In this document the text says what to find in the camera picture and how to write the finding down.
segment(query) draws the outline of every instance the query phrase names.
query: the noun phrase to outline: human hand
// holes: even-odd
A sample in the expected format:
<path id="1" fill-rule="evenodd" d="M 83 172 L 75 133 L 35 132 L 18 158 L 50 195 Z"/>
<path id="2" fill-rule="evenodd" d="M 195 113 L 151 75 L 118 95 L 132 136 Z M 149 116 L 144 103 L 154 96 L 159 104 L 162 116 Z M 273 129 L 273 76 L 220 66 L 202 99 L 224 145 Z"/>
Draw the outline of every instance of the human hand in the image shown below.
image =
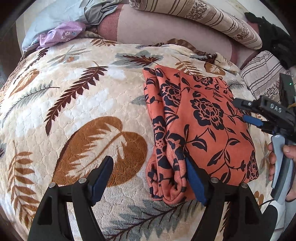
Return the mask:
<path id="1" fill-rule="evenodd" d="M 275 170 L 276 170 L 275 166 L 274 166 L 274 164 L 276 163 L 276 155 L 272 152 L 273 150 L 272 150 L 271 143 L 268 145 L 267 148 L 269 151 L 271 151 L 271 153 L 269 154 L 269 163 L 270 163 L 269 180 L 272 181 L 272 179 L 274 178 Z M 296 162 L 296 146 L 284 145 L 283 152 L 286 157 L 291 158 L 291 159 L 293 159 L 294 162 Z M 296 178 L 293 181 L 293 185 L 292 185 L 290 192 L 286 196 L 286 201 L 288 201 L 288 202 L 293 201 L 294 199 L 296 199 Z"/>

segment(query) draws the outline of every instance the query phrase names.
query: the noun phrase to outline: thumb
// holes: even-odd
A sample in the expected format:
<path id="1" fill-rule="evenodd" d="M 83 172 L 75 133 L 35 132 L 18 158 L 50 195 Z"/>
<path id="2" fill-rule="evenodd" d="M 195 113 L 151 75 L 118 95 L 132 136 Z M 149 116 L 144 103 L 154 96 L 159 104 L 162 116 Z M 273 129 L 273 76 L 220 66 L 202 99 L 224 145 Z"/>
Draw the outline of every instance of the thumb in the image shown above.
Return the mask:
<path id="1" fill-rule="evenodd" d="M 296 160 L 296 146 L 283 146 L 283 152 L 287 158 L 291 158 L 294 161 Z"/>

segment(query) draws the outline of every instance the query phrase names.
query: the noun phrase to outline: metal bolt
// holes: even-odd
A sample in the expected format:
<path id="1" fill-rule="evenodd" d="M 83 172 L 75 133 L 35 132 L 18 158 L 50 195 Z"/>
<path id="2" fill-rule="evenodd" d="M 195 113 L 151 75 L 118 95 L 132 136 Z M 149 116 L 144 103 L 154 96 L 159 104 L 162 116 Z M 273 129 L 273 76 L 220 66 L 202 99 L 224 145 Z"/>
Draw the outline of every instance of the metal bolt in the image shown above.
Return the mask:
<path id="1" fill-rule="evenodd" d="M 248 184 L 246 183 L 241 183 L 242 188 L 248 188 Z"/>
<path id="2" fill-rule="evenodd" d="M 49 187 L 49 188 L 53 188 L 55 185 L 56 185 L 55 182 L 51 182 L 51 183 L 48 185 L 48 187 Z"/>
<path id="3" fill-rule="evenodd" d="M 219 179 L 216 178 L 216 177 L 212 177 L 212 178 L 211 178 L 211 182 L 212 182 L 212 183 L 218 183 L 218 182 L 219 182 Z"/>
<path id="4" fill-rule="evenodd" d="M 86 178 L 85 177 L 82 177 L 78 180 L 79 183 L 85 183 L 86 182 Z"/>

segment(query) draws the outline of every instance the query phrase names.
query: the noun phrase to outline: orange floral cloth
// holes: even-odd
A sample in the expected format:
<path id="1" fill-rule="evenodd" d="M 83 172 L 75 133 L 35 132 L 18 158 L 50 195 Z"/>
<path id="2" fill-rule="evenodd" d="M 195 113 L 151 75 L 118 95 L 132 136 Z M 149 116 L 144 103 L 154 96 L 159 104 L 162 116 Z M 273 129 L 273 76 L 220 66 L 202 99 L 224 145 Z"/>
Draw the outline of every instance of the orange floral cloth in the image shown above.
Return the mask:
<path id="1" fill-rule="evenodd" d="M 222 79 L 187 75 L 161 65 L 144 68 L 143 74 L 155 139 L 146 168 L 153 199 L 176 204 L 194 198 L 186 177 L 186 156 L 230 185 L 258 178 L 243 113 L 232 105 L 232 92 Z"/>

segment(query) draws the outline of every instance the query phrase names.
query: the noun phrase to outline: gray handle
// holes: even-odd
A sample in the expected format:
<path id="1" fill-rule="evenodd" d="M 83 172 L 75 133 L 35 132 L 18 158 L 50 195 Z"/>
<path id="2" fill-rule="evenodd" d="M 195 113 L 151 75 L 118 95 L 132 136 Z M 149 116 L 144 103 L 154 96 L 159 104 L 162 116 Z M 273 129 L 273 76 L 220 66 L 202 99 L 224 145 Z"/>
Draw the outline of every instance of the gray handle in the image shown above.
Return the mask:
<path id="1" fill-rule="evenodd" d="M 287 158 L 283 153 L 285 144 L 291 145 L 292 142 L 285 140 L 281 135 L 275 135 L 271 138 L 273 152 L 276 155 L 275 174 L 272 180 L 271 196 L 279 204 L 283 204 L 288 194 L 294 177 L 294 161 Z"/>

